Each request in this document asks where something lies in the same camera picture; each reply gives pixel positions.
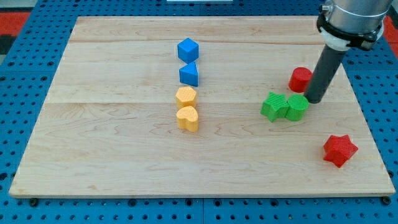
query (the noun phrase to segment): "red star-shaped block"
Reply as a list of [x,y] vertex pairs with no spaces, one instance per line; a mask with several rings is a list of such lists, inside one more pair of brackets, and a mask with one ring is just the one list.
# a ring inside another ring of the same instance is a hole
[[358,150],[348,135],[330,136],[323,148],[326,152],[323,160],[332,162],[339,168]]

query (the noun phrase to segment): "blue pegboard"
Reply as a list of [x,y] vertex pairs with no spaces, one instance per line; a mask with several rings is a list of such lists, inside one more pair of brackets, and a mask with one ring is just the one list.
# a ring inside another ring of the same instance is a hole
[[[78,16],[317,15],[322,2],[235,0],[233,4],[174,5],[165,0],[39,0],[0,66],[0,223],[398,223],[397,195],[37,202],[8,194]],[[381,39],[370,52],[350,50],[343,65],[397,186],[397,59]]]

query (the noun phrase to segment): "blue cube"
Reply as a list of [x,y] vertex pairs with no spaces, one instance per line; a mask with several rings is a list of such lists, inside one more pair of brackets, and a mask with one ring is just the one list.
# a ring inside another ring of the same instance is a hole
[[198,70],[195,62],[180,68],[180,82],[198,87]]
[[189,38],[179,43],[177,49],[178,57],[185,63],[191,63],[199,57],[199,45]]

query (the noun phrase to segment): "wooden table surface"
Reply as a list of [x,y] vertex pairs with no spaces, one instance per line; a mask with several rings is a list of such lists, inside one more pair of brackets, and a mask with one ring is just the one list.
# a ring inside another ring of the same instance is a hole
[[[12,183],[22,198],[360,197],[395,192],[341,67],[301,121],[261,115],[323,48],[315,17],[80,17]],[[199,130],[178,129],[177,44],[197,60]],[[359,151],[323,160],[331,134]]]

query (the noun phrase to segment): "yellow block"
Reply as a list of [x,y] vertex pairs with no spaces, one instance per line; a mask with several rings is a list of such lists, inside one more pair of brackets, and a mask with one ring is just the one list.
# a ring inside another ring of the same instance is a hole
[[198,112],[194,109],[194,107],[183,107],[177,112],[178,128],[196,132],[198,131],[198,118]]
[[175,100],[179,109],[186,106],[195,107],[197,105],[197,92],[190,86],[181,87],[175,95]]

